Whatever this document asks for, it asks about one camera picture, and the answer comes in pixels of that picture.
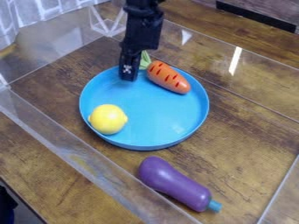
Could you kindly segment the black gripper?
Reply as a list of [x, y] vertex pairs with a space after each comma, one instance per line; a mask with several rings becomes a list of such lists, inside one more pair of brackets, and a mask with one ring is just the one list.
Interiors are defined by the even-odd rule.
[[156, 50], [163, 29], [164, 13], [160, 10], [128, 10], [125, 37], [121, 41], [119, 77], [135, 81], [139, 72], [141, 51]]

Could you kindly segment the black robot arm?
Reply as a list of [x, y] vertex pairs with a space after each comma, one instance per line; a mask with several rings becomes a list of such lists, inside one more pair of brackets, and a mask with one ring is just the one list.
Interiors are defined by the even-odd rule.
[[141, 51], [156, 50], [163, 29], [164, 12], [159, 9], [163, 0], [125, 0], [125, 36], [120, 43], [119, 76], [135, 81]]

